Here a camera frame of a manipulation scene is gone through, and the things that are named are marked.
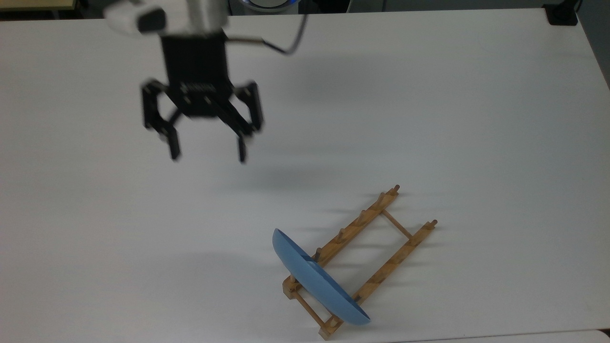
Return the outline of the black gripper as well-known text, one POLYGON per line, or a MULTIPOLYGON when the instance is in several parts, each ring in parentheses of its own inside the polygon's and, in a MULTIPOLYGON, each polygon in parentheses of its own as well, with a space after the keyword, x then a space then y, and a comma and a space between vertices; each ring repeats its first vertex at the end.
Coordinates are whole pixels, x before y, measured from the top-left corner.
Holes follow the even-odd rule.
POLYGON ((143 125, 165 139, 174 162, 181 157, 176 122, 182 113, 187 117, 219 117, 237 135, 238 158, 242 164, 247 161, 247 142, 262 130, 264 116, 258 84, 251 81, 233 90, 227 67, 226 39, 223 32, 161 37, 169 85, 147 80, 140 87, 143 125), (159 111, 161 94, 176 104, 168 120, 159 111), (247 106, 250 121, 231 104, 232 95, 247 106))

